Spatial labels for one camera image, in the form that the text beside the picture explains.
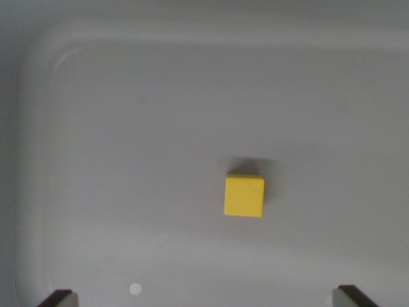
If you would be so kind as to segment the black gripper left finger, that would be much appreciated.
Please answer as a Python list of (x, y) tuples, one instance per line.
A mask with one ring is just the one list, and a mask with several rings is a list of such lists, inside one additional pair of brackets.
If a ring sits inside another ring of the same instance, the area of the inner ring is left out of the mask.
[(69, 289), (55, 290), (38, 307), (78, 307), (79, 297)]

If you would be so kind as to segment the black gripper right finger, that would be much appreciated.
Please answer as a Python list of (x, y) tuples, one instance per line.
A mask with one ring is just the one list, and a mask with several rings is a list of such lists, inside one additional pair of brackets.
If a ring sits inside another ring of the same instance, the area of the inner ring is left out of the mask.
[(333, 307), (378, 307), (355, 285), (339, 285), (332, 291)]

